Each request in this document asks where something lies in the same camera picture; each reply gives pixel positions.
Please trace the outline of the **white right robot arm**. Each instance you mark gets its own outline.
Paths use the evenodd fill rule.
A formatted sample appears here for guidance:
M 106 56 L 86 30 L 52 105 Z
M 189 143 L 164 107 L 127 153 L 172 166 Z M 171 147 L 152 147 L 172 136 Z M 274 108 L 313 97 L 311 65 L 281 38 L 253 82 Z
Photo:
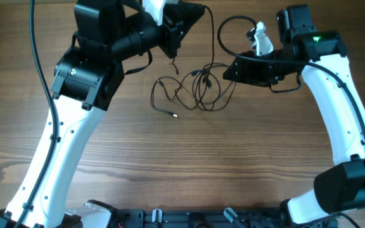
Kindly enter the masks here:
M 309 7 L 289 6 L 276 15 L 281 49 L 262 22 L 246 35 L 252 48 L 234 53 L 224 79 L 272 89 L 289 74 L 311 90 L 330 137 L 334 166 L 317 175 L 306 193 L 283 201 L 277 227 L 324 226 L 365 208 L 365 109 L 352 80 L 347 49 L 335 30 L 314 26 Z

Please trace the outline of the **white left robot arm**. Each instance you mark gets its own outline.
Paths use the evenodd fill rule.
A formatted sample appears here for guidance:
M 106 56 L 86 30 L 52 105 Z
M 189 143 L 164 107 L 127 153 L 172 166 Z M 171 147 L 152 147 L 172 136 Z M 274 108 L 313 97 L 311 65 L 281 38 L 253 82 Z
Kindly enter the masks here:
M 123 61 L 160 47 L 175 58 L 206 7 L 184 1 L 75 4 L 77 30 L 44 90 L 49 114 L 27 174 L 0 227 L 118 227 L 116 208 L 96 200 L 68 209 L 66 199 L 86 144 L 127 72 Z

